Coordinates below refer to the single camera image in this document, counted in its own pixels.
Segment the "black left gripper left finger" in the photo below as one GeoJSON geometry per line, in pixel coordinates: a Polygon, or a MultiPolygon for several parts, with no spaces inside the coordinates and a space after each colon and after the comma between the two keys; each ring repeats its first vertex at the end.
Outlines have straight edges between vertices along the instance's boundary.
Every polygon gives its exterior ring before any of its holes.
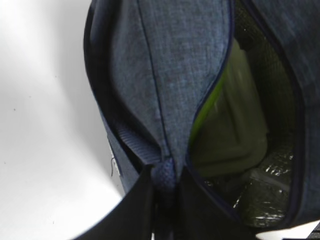
{"type": "Polygon", "coordinates": [[[153,232],[155,193],[151,166],[145,166],[121,202],[77,240],[150,240],[153,232]]]}

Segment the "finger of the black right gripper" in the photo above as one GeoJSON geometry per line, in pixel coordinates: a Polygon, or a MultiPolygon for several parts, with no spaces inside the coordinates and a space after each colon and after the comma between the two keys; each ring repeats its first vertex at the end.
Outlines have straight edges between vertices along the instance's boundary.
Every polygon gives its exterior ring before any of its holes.
{"type": "Polygon", "coordinates": [[[301,240],[306,239],[312,233],[312,231],[319,225],[319,221],[313,221],[296,227],[274,230],[258,233],[256,237],[259,240],[301,240]]]}

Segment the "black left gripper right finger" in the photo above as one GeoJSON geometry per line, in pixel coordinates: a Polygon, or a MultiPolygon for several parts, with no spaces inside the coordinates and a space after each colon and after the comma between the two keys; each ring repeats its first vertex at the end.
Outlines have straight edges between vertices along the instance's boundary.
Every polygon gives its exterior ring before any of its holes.
{"type": "Polygon", "coordinates": [[[190,172],[183,172],[178,187],[176,240],[255,240],[220,201],[210,197],[190,172]]]}

